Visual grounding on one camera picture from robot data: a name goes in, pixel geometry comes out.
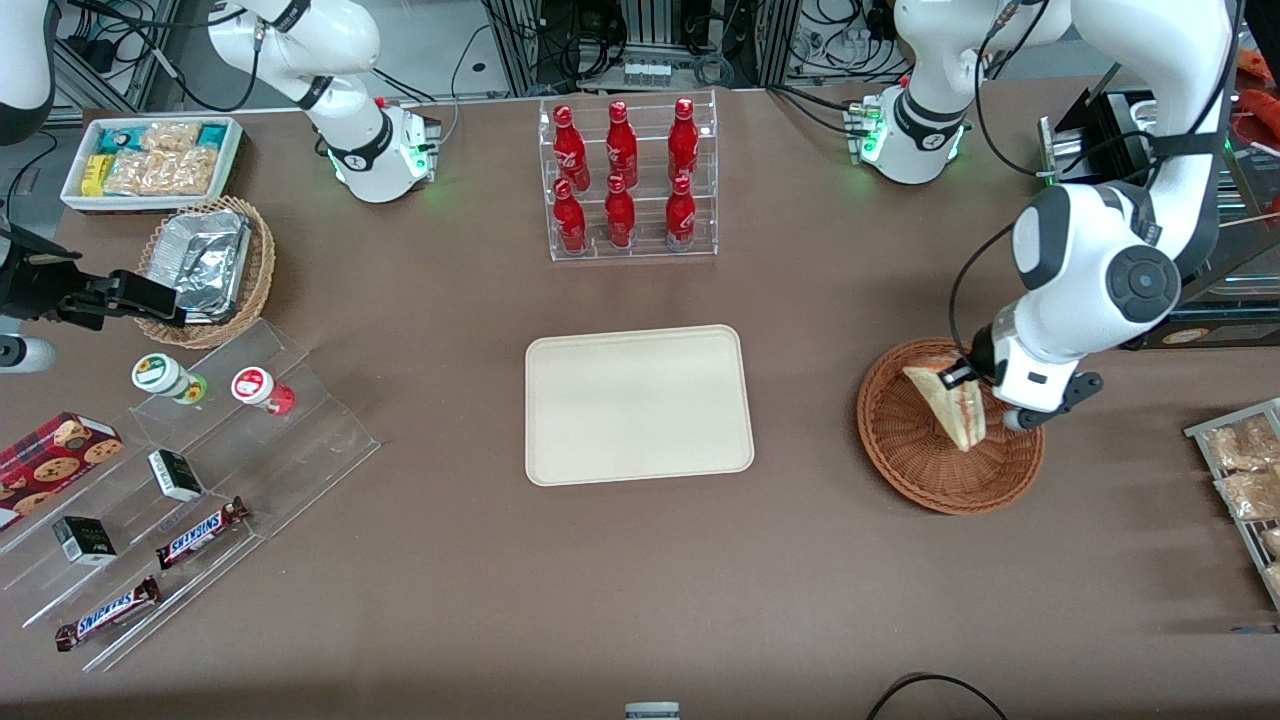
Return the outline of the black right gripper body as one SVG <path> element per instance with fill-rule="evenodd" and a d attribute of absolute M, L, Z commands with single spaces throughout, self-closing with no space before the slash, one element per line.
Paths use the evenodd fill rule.
<path fill-rule="evenodd" d="M 23 228 L 3 231 L 1 314 L 20 322 L 64 322 L 101 331 L 105 301 L 72 252 Z"/>

